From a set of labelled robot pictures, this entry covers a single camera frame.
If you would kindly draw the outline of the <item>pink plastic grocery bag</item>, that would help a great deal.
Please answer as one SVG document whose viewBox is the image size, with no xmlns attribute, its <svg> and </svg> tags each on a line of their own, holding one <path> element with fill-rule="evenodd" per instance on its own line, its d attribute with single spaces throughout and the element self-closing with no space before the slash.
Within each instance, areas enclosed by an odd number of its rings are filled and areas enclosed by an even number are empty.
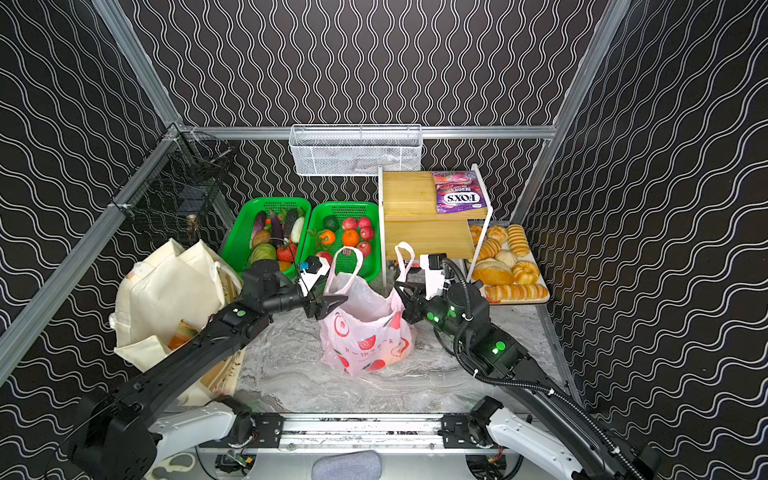
<svg viewBox="0 0 768 480">
<path fill-rule="evenodd" d="M 359 275 L 363 260 L 356 247 L 333 255 L 319 314 L 321 361 L 350 376 L 399 363 L 415 348 L 403 300 L 396 291 L 383 296 L 373 290 Z"/>
</svg>

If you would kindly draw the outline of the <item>orange Fox's candy bag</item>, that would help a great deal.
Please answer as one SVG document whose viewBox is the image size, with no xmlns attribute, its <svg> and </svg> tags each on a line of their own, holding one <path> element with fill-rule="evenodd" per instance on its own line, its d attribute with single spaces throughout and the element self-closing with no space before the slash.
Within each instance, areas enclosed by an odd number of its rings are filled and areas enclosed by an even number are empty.
<svg viewBox="0 0 768 480">
<path fill-rule="evenodd" d="M 188 325 L 185 321 L 180 321 L 168 343 L 168 348 L 176 350 L 193 339 L 197 334 L 198 330 L 196 328 Z"/>
</svg>

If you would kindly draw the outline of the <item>cream canvas tote bag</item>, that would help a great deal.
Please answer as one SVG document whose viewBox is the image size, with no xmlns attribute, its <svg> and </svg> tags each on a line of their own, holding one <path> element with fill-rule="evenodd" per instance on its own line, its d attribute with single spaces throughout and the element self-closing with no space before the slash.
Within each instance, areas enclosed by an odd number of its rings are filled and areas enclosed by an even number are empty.
<svg viewBox="0 0 768 480">
<path fill-rule="evenodd" d="M 174 335 L 200 333 L 209 317 L 236 299 L 243 281 L 204 242 L 170 239 L 136 263 L 118 288 L 109 326 L 114 352 L 142 372 L 167 358 Z"/>
</svg>

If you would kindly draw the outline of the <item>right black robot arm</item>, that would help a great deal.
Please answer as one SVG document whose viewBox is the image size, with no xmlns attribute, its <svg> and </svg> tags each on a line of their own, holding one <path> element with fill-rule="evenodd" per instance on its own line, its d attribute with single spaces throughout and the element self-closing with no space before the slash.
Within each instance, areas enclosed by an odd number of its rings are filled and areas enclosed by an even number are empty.
<svg viewBox="0 0 768 480">
<path fill-rule="evenodd" d="M 661 455 L 611 434 L 540 367 L 528 350 L 491 320 L 486 286 L 443 254 L 421 261 L 422 283 L 394 283 L 410 324 L 428 322 L 446 351 L 475 380 L 516 398 L 532 425 L 500 401 L 481 399 L 454 437 L 478 448 L 503 447 L 557 479 L 654 479 Z"/>
</svg>

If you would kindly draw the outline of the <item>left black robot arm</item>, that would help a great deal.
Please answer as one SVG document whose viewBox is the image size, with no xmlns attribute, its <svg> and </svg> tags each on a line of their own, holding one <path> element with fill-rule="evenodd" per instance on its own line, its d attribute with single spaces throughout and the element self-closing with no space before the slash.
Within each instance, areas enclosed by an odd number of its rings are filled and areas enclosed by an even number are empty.
<svg viewBox="0 0 768 480">
<path fill-rule="evenodd" d="M 167 358 L 110 391 L 84 396 L 75 428 L 64 439 L 68 461 L 93 479 L 141 479 L 159 462 L 209 441 L 248 443 L 254 432 L 249 407 L 231 397 L 164 417 L 166 408 L 221 360 L 246 347 L 277 313 L 297 308 L 321 319 L 342 305 L 344 294 L 314 294 L 332 273 L 312 256 L 291 281 L 274 260 L 259 260 L 243 274 L 239 296 Z"/>
</svg>

